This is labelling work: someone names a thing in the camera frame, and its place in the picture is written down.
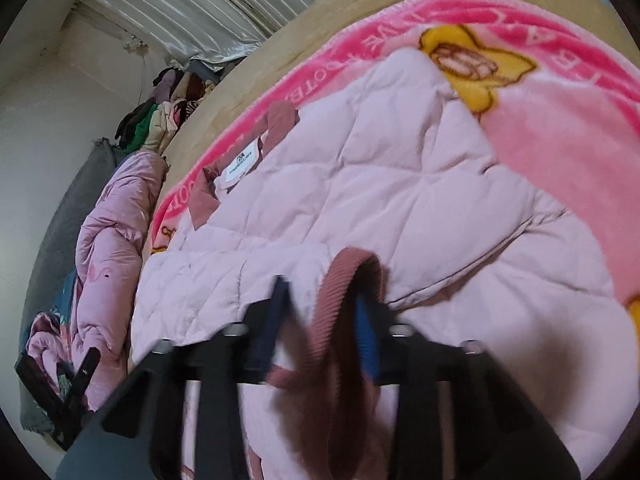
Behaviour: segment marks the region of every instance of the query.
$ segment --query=pink fleece blanket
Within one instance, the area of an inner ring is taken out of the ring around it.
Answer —
[[[405,0],[336,34],[235,120],[162,200],[166,247],[198,172],[263,116],[344,88],[402,46],[430,56],[500,157],[591,228],[616,297],[640,292],[640,71],[577,25],[517,0]]]

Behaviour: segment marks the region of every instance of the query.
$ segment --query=hanging clothes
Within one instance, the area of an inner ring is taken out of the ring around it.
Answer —
[[[162,105],[156,109],[151,115],[151,122],[149,124],[149,133],[146,136],[144,144],[140,147],[140,150],[146,152],[158,152],[160,142],[166,133],[166,114]]]
[[[155,99],[156,104],[161,104],[164,101],[168,101],[171,97],[171,91],[175,83],[175,70],[168,70],[162,76],[162,79],[152,92],[152,97]]]
[[[196,108],[200,105],[200,100],[197,101],[187,101],[187,105],[184,107],[184,120],[186,121],[191,114],[196,111]]]
[[[178,125],[178,128],[182,126],[182,123],[186,120],[187,101],[185,99],[177,100],[174,103],[174,109],[172,111],[174,121]]]
[[[175,87],[178,86],[178,83],[182,79],[182,76],[184,76],[184,72],[179,68],[168,66],[167,68],[161,70],[158,76],[154,79],[154,86],[158,86],[160,84],[160,82],[162,81],[162,78],[164,77],[164,74],[169,72],[169,70],[173,70],[175,72],[175,81],[174,81],[174,84],[171,86],[171,91],[169,92],[169,95],[171,95],[172,93],[174,93]]]
[[[162,111],[164,112],[164,116],[166,118],[166,133],[162,140],[160,141],[160,145],[158,146],[158,150],[156,153],[162,155],[164,150],[166,150],[169,143],[175,137],[175,134],[178,131],[178,125],[174,121],[174,107],[171,103],[162,103]]]
[[[140,147],[145,143],[146,136],[149,133],[149,126],[151,125],[151,117],[154,112],[158,109],[158,105],[153,103],[146,117],[136,126],[136,131],[133,136],[133,140],[131,143],[123,150],[127,155],[129,153],[133,153],[140,149]]]
[[[198,74],[191,74],[187,92],[184,96],[187,101],[197,101],[204,95],[204,81],[200,79]]]
[[[191,72],[184,74],[180,82],[176,85],[174,91],[171,94],[169,101],[176,102],[177,100],[184,99],[187,95],[187,88],[189,87],[189,81],[191,79]]]
[[[144,118],[149,114],[149,110],[156,103],[155,99],[152,97],[147,101],[138,105],[135,110],[131,113],[127,114],[122,121],[120,121],[120,125],[118,126],[118,130],[116,131],[116,139],[120,137],[120,147],[125,149],[130,145],[133,137],[136,134],[136,127],[144,120]]]

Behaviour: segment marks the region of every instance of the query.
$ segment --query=blue fabric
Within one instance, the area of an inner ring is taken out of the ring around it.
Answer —
[[[58,325],[68,325],[71,320],[71,303],[74,297],[74,283],[76,282],[76,270],[72,270],[65,279],[62,281],[62,288],[58,291],[53,305],[47,311],[42,309],[41,312],[46,312],[51,316],[51,319],[56,321]],[[27,349],[27,343],[29,336],[31,335],[31,325],[25,327],[22,331],[22,338],[20,340],[20,348]]]
[[[355,336],[360,357],[360,369],[375,382],[380,375],[380,350],[373,332],[363,295],[356,297]]]

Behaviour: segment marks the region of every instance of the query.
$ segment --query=cartoon character print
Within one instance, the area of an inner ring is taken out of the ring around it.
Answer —
[[[86,274],[86,280],[88,282],[97,282],[102,277],[110,278],[112,272],[113,269],[111,269],[111,267],[102,267],[101,269],[97,269],[94,264],[90,264]]]
[[[167,248],[169,247],[169,243],[171,242],[172,238],[175,235],[175,231],[176,231],[176,229],[170,229],[170,228],[168,228],[166,226],[162,226],[161,233],[164,236],[169,237],[169,241],[166,243],[166,245],[159,246],[159,247],[153,247],[151,249],[151,254],[162,253],[163,251],[167,250]]]
[[[636,332],[638,333],[638,340],[640,342],[640,298],[633,299],[628,304],[627,311],[636,326]]]
[[[476,116],[497,104],[496,89],[517,83],[537,68],[521,54],[482,45],[463,25],[426,30],[420,37],[420,50],[444,72]]]

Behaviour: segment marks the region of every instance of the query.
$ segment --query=yellow cartoon character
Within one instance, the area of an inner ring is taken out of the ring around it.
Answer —
[[[640,298],[635,298],[628,306],[628,312],[631,319],[634,320],[638,339],[640,340]]]
[[[495,89],[512,85],[536,69],[527,57],[482,45],[463,25],[430,28],[420,50],[444,72],[469,109],[480,115],[497,103]]]

